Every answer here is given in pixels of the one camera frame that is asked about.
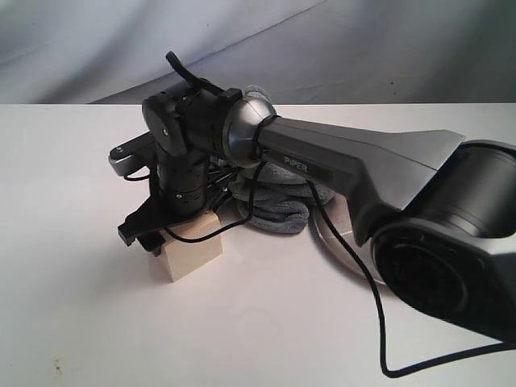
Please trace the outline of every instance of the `white table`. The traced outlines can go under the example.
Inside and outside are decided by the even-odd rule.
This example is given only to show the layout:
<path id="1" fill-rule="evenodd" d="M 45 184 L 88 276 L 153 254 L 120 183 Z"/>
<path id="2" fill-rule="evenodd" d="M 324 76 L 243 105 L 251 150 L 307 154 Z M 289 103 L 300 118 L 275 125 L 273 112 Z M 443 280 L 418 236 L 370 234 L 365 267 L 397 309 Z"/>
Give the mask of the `white table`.
<path id="1" fill-rule="evenodd" d="M 516 105 L 279 106 L 380 131 L 447 128 L 516 143 Z M 238 227 L 224 254 L 167 282 L 116 227 L 146 197 L 107 163 L 146 131 L 138 106 L 0 106 L 0 385 L 514 385 L 516 354 L 391 381 L 364 282 L 310 230 Z M 391 368 L 491 340 L 384 291 Z"/>

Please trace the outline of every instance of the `black cable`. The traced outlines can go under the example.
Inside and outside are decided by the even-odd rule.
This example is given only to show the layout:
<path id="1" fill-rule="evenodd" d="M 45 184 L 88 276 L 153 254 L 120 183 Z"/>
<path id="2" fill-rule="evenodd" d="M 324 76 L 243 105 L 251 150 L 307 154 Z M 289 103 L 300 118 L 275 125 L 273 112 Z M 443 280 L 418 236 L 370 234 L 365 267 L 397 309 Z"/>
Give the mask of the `black cable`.
<path id="1" fill-rule="evenodd" d="M 265 166 L 265 163 L 263 163 L 263 162 L 260 163 L 260 165 L 258 165 L 258 168 L 256 169 L 256 171 L 254 172 L 254 174 L 252 176 L 251 187 L 249 188 L 249 212 L 248 212 L 248 216 L 246 216 L 244 219 L 241 219 L 238 222 L 234 222 L 234 223 L 228 224 L 224 227 L 221 227 L 217 231 L 214 231 L 208 235 L 204 235 L 200 238 L 192 238 L 192 239 L 183 238 L 182 236 L 179 236 L 178 234 L 176 234 L 175 232 L 173 232 L 166 226 L 163 226 L 163 230 L 167 234 L 172 236 L 174 239 L 179 240 L 180 242 L 200 243 L 200 242 L 204 242 L 205 240 L 208 240 L 210 238 L 213 238 L 214 236 L 222 234 L 224 231 L 230 230 L 233 227 L 241 226 L 241 225 L 249 222 L 252 219 L 252 217 L 254 216 L 254 201 L 255 201 L 256 183 L 258 182 L 258 177 L 260 176 L 260 172 L 264 166 Z M 156 212 L 156 216 L 160 216 L 159 209 L 157 209 L 155 212 Z"/>
<path id="2" fill-rule="evenodd" d="M 365 279 L 367 280 L 369 287 L 371 288 L 372 295 L 374 296 L 374 301 L 377 304 L 377 312 L 378 312 L 378 322 L 380 324 L 380 367 L 381 371 L 384 375 L 390 378 L 398 378 L 404 377 L 406 375 L 410 375 L 411 373 L 415 373 L 418 371 L 422 371 L 423 369 L 429 369 L 431 367 L 435 367 L 437 365 L 451 363 L 452 361 L 468 359 L 475 356 L 487 355 L 489 353 L 495 352 L 504 352 L 504 351 L 512 351 L 516 349 L 516 343 L 496 343 L 491 345 L 486 345 L 484 347 L 478 347 L 473 349 L 468 349 L 465 351 L 454 352 L 449 355 L 435 357 L 434 359 L 425 360 L 421 363 L 412 364 L 408 367 L 391 370 L 387 365 L 387 338 L 385 333 L 385 313 L 384 308 L 381 303 L 380 292 L 378 290 L 377 284 L 372 278 L 371 272 L 369 272 L 367 266 L 364 262 L 358 257 L 356 252 L 352 249 L 352 247 L 344 240 L 342 235 L 336 230 L 334 224 L 331 222 L 330 218 L 326 210 L 324 209 L 324 205 L 321 202 L 321 199 L 318 195 L 318 192 L 315 188 L 315 185 L 312 181 L 308 181 L 308 185 L 312 194 L 314 195 L 315 203 L 319 211 L 321 212 L 322 218 L 324 222 L 331 230 L 333 236 L 343 245 L 349 255 L 353 258 L 353 260 L 358 264 L 360 270 L 365 275 Z"/>
<path id="3" fill-rule="evenodd" d="M 123 179 L 127 181 L 144 181 L 147 180 L 150 176 L 150 173 L 148 175 L 138 177 L 131 177 L 131 175 L 126 175 L 123 177 Z"/>

